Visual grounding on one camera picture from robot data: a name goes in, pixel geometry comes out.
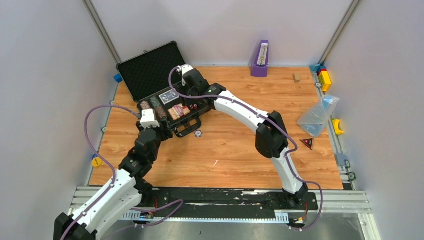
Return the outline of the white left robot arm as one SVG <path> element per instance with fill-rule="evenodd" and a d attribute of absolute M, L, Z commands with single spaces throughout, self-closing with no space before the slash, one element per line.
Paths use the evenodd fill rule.
<path fill-rule="evenodd" d="M 144 177 L 158 158 L 161 142 L 173 133 L 165 118 L 156 122 L 143 116 L 134 147 L 112 178 L 73 214 L 61 213 L 54 222 L 55 240 L 99 240 L 131 208 L 149 206 L 152 185 Z"/>

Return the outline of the black poker set case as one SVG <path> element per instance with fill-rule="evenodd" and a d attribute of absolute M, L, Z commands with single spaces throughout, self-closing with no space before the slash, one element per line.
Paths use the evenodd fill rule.
<path fill-rule="evenodd" d="M 200 117 L 210 111 L 210 107 L 202 99 L 190 100 L 178 98 L 166 105 L 162 103 L 159 95 L 169 90 L 174 90 L 179 95 L 182 89 L 182 77 L 178 72 L 171 73 L 177 66 L 185 65 L 185 60 L 180 52 L 176 41 L 171 41 L 152 50 L 146 50 L 142 54 L 119 63 L 116 66 L 123 82 L 137 108 L 142 101 L 148 101 L 153 108 L 150 98 L 157 97 L 165 110 L 173 136 L 183 138 L 190 133 L 199 130 L 202 126 Z M 174 105 L 182 104 L 190 109 L 190 105 L 198 105 L 198 109 L 190 109 L 190 113 L 178 120 L 173 120 L 168 109 Z"/>

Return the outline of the yellow big blind button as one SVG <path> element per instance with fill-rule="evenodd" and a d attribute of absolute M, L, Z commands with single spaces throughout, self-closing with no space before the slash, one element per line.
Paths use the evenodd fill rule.
<path fill-rule="evenodd" d="M 98 167 L 102 166 L 102 164 L 103 164 L 103 160 L 99 156 L 96 156 L 91 160 L 91 165 L 94 168 L 98 168 Z"/>

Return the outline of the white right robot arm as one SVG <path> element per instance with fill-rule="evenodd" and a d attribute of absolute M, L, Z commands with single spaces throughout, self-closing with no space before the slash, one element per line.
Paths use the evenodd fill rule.
<path fill-rule="evenodd" d="M 255 133 L 255 148 L 270 159 L 286 193 L 286 204 L 298 209 L 306 201 L 307 183 L 299 177 L 290 155 L 289 141 L 284 121 L 279 112 L 255 108 L 233 95 L 218 83 L 209 84 L 191 65 L 176 67 L 181 75 L 182 89 L 178 94 L 187 100 L 204 100 L 216 111 L 226 113 L 246 125 Z"/>

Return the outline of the blue playing card deck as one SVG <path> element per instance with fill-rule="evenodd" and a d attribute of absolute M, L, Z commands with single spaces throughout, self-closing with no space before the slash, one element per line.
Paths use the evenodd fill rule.
<path fill-rule="evenodd" d="M 180 96 L 177 94 L 177 92 L 172 90 L 172 89 L 170 89 L 170 90 L 168 90 L 164 93 L 161 93 L 159 95 L 159 98 L 164 105 L 169 104 L 172 101 L 175 101 L 179 97 Z"/>

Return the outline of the brown purple chip stack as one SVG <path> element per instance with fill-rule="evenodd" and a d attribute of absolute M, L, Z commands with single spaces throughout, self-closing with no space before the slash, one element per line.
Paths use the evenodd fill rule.
<path fill-rule="evenodd" d="M 159 99 L 156 96 L 150 98 L 150 102 L 160 119 L 167 117 L 167 114 L 162 107 Z"/>

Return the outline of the clear round dealer button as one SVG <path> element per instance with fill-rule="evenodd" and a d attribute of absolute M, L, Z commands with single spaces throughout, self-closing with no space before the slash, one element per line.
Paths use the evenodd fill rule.
<path fill-rule="evenodd" d="M 190 109 L 187 106 L 182 105 L 181 103 L 178 105 L 175 105 L 173 107 L 175 114 L 178 115 L 179 117 L 185 116 L 188 113 L 190 113 Z"/>

